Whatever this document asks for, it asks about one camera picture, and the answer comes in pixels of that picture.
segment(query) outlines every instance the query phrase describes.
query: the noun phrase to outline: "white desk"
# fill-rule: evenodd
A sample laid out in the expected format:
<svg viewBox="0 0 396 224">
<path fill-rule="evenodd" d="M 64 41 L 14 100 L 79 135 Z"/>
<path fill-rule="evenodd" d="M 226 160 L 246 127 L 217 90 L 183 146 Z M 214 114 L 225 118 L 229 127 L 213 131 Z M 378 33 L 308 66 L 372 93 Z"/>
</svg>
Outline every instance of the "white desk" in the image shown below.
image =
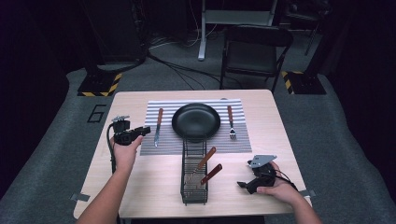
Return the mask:
<svg viewBox="0 0 396 224">
<path fill-rule="evenodd" d="M 271 11 L 206 10 L 205 0 L 202 0 L 201 45 L 198 60 L 205 59 L 207 23 L 272 25 L 276 4 L 277 0 L 273 0 Z"/>
<path fill-rule="evenodd" d="M 208 168 L 212 169 L 221 163 L 223 169 L 209 181 L 207 203 L 186 206 L 180 195 L 182 156 L 141 156 L 139 148 L 121 203 L 120 217 L 225 217 L 292 212 L 285 203 L 271 196 L 249 194 L 236 184 L 237 181 L 248 182 L 253 179 L 254 175 L 247 161 L 254 155 L 265 154 L 277 155 L 275 162 L 280 169 L 299 190 L 305 189 L 289 138 L 270 91 L 127 91 L 119 92 L 114 97 L 81 191 L 91 198 L 87 202 L 77 202 L 75 218 L 81 215 L 111 176 L 106 129 L 113 118 L 129 115 L 131 128 L 135 128 L 145 123 L 148 101 L 221 98 L 241 99 L 252 152 L 215 153 L 207 164 Z"/>
</svg>

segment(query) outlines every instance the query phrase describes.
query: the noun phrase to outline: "hand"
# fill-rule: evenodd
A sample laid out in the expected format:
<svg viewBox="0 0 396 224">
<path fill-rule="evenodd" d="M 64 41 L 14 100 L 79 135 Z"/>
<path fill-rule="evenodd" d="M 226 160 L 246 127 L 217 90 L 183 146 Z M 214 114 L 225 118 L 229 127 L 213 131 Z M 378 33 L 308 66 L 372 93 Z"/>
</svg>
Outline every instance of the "hand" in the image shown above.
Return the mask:
<svg viewBox="0 0 396 224">
<path fill-rule="evenodd" d="M 276 170 L 276 175 L 282 176 L 282 174 L 279 172 L 279 167 L 277 164 L 273 161 L 270 163 Z M 295 190 L 288 182 L 279 178 L 276 178 L 273 187 L 257 187 L 257 192 L 272 195 L 280 201 L 288 204 L 293 204 L 294 202 L 303 198 L 303 196 L 301 196 L 300 193 Z"/>
<path fill-rule="evenodd" d="M 122 146 L 114 143 L 114 138 L 110 139 L 111 146 L 114 146 L 114 156 L 116 158 L 117 170 L 131 172 L 136 159 L 137 148 L 142 144 L 143 136 L 138 136 L 129 146 Z"/>
</svg>

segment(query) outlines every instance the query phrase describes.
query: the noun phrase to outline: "chair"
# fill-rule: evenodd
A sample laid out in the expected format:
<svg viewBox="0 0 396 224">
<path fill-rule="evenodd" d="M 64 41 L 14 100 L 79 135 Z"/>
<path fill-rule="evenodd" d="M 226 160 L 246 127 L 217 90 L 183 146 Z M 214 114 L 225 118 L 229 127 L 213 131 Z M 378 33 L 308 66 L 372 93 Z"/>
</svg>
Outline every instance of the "chair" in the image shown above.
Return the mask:
<svg viewBox="0 0 396 224">
<path fill-rule="evenodd" d="M 225 32 L 219 88 L 223 89 L 226 73 L 274 77 L 274 93 L 286 52 L 293 36 L 286 29 L 275 26 L 235 25 Z M 283 49 L 276 57 L 276 49 Z"/>
<path fill-rule="evenodd" d="M 305 55 L 308 55 L 315 34 L 324 20 L 325 16 L 330 13 L 331 7 L 326 0 L 286 0 L 284 6 L 284 16 L 290 22 L 299 22 L 311 25 L 314 29 L 311 31 L 308 48 Z"/>
</svg>

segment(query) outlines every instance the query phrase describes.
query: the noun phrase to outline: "black wire basket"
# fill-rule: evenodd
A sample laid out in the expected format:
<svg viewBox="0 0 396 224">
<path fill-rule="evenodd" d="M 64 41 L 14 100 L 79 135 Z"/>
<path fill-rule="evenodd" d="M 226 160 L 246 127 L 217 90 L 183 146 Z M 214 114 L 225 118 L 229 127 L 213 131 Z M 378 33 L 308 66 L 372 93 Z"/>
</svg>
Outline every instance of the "black wire basket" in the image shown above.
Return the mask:
<svg viewBox="0 0 396 224">
<path fill-rule="evenodd" d="M 194 139 L 183 138 L 183 157 L 180 193 L 184 204 L 207 202 L 207 183 L 201 180 L 207 175 L 207 164 L 200 169 L 198 165 L 206 155 L 206 138 L 196 135 Z"/>
</svg>

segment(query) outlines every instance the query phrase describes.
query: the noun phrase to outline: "fork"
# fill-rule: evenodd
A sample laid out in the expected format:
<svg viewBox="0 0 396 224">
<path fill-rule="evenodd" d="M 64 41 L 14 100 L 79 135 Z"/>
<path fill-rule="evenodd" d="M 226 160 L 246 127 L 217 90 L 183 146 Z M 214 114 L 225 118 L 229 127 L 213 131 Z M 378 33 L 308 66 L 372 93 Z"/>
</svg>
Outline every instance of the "fork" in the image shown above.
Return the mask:
<svg viewBox="0 0 396 224">
<path fill-rule="evenodd" d="M 231 108 L 230 105 L 228 105 L 227 106 L 227 110 L 228 110 L 228 120 L 230 121 L 230 126 L 231 126 L 230 138 L 231 139 L 235 139 L 236 138 L 236 132 L 233 129 L 233 109 Z"/>
</svg>

